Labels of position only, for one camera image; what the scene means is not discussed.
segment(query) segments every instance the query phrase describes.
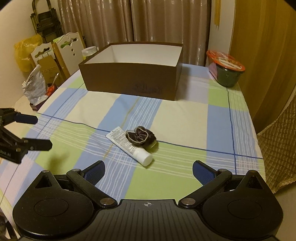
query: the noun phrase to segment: brown quilted cover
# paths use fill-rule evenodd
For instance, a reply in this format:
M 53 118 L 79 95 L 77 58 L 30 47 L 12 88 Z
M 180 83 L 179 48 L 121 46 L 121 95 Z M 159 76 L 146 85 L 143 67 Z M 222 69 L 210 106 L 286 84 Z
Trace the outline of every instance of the brown quilted cover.
M 257 135 L 266 182 L 273 193 L 296 181 L 296 97 L 280 116 Z

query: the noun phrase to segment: brown scrunchie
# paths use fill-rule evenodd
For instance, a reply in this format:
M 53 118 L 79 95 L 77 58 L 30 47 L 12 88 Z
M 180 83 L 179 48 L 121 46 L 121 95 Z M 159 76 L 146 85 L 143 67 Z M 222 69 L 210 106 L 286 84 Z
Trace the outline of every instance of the brown scrunchie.
M 153 132 L 143 126 L 138 126 L 133 131 L 126 131 L 126 138 L 134 145 L 140 145 L 142 147 L 148 147 L 153 142 L 156 142 Z

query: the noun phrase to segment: plastic bag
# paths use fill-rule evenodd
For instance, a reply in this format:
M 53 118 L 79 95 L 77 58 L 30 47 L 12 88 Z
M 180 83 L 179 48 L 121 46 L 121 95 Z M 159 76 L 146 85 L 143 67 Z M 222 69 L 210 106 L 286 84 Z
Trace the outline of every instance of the plastic bag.
M 37 46 L 41 44 L 42 37 L 39 34 L 36 34 L 33 37 L 24 39 L 14 45 L 15 60 L 21 71 L 30 72 L 32 70 L 29 55 L 34 51 L 34 49 Z
M 37 64 L 36 68 L 30 73 L 28 79 L 22 84 L 22 91 L 32 105 L 38 105 L 46 100 L 46 84 L 40 71 L 41 66 Z

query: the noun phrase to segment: triangular hole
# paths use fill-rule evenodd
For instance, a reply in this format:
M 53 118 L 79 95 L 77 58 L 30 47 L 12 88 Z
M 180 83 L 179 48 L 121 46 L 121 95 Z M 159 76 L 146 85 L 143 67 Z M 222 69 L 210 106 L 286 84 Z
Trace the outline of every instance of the triangular hole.
M 255 188 L 255 189 L 263 189 L 256 176 L 251 176 L 250 177 L 250 179 L 248 181 L 248 184 L 247 184 L 247 187 L 248 188 Z
M 43 176 L 35 188 L 48 188 L 51 186 L 52 186 L 52 184 L 51 184 L 48 176 Z

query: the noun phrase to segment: table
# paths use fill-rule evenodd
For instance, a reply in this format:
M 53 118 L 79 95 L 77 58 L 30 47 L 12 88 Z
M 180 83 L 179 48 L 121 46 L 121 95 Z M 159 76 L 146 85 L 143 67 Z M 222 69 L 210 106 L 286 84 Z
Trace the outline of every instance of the table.
M 97 160 L 106 165 L 96 185 L 117 201 L 178 200 L 201 184 L 192 164 L 201 160 L 214 169 L 234 174 L 258 170 L 264 162 L 254 127 L 239 86 L 226 89 L 208 69 L 184 64 L 176 101 L 87 91 L 80 71 L 72 75 L 37 113 L 38 123 L 23 125 L 22 135 L 48 139 L 49 152 L 29 152 L 22 164 L 0 165 L 1 209 L 12 221 L 12 208 L 44 169 L 64 174 L 84 169 Z M 142 125 L 154 132 L 159 145 L 154 162 L 141 166 L 105 135 L 120 126 Z

